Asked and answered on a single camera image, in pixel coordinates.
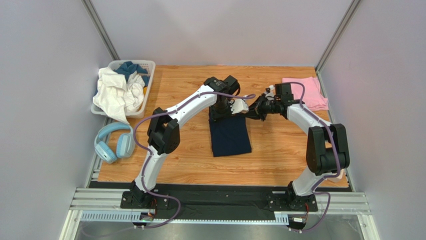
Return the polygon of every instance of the headphone ear cup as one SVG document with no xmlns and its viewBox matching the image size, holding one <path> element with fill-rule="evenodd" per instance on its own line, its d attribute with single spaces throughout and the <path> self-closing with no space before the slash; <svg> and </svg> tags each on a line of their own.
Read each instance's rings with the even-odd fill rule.
<svg viewBox="0 0 426 240">
<path fill-rule="evenodd" d="M 117 156 L 114 154 L 113 150 L 103 141 L 99 142 L 94 150 L 96 154 L 105 162 L 112 164 L 117 160 Z"/>
<path fill-rule="evenodd" d="M 135 141 L 131 133 L 121 134 L 117 142 L 117 157 L 129 158 L 135 150 Z"/>
</svg>

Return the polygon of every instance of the gray floor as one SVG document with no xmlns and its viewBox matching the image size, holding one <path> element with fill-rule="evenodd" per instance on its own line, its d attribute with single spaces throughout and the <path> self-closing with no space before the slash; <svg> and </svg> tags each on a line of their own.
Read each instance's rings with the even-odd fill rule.
<svg viewBox="0 0 426 240">
<path fill-rule="evenodd" d="M 309 216 L 313 225 L 318 217 Z M 90 235 L 105 235 L 131 227 L 129 222 L 81 222 L 80 227 Z M 81 233 L 76 240 L 89 240 Z M 356 215 L 329 215 L 318 228 L 309 233 L 289 232 L 285 226 L 189 224 L 172 223 L 155 229 L 131 229 L 103 240 L 363 240 Z"/>
</svg>

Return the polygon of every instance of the navy blue cloth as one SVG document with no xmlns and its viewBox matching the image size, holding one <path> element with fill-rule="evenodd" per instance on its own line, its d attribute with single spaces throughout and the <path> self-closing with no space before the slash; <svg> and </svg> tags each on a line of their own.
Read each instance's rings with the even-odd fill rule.
<svg viewBox="0 0 426 240">
<path fill-rule="evenodd" d="M 211 150 L 213 157 L 232 156 L 252 152 L 246 118 L 233 116 L 210 124 Z"/>
<path fill-rule="evenodd" d="M 133 74 L 135 71 L 138 74 L 148 74 L 148 71 L 146 69 L 142 68 L 139 64 L 133 64 L 132 61 L 124 62 L 119 68 L 114 70 L 114 72 L 118 74 L 123 74 L 126 82 L 129 80 L 129 76 Z M 142 76 L 142 79 L 145 82 L 145 85 L 148 85 L 148 81 L 150 80 L 150 78 L 148 77 L 147 81 L 145 81 L 144 77 L 147 77 L 147 76 Z"/>
</svg>

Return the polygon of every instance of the white wall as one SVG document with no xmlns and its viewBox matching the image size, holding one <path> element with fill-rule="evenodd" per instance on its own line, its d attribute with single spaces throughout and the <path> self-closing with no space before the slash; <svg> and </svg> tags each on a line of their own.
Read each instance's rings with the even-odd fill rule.
<svg viewBox="0 0 426 240">
<path fill-rule="evenodd" d="M 104 118 L 110 61 L 79 0 L 0 1 L 0 239 L 58 239 Z"/>
<path fill-rule="evenodd" d="M 425 239 L 426 1 L 364 0 L 322 72 L 383 240 Z"/>
<path fill-rule="evenodd" d="M 121 59 L 314 66 L 351 0 L 93 0 Z"/>
</svg>

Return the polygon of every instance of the white cloth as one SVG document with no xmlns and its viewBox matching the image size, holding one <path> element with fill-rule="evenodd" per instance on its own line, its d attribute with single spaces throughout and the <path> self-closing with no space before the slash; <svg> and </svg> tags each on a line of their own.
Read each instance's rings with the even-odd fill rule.
<svg viewBox="0 0 426 240">
<path fill-rule="evenodd" d="M 99 69 L 98 76 L 97 94 L 93 97 L 93 103 L 108 117 L 129 124 L 126 113 L 137 112 L 144 101 L 144 80 L 134 72 L 126 83 L 123 74 L 109 67 Z"/>
</svg>

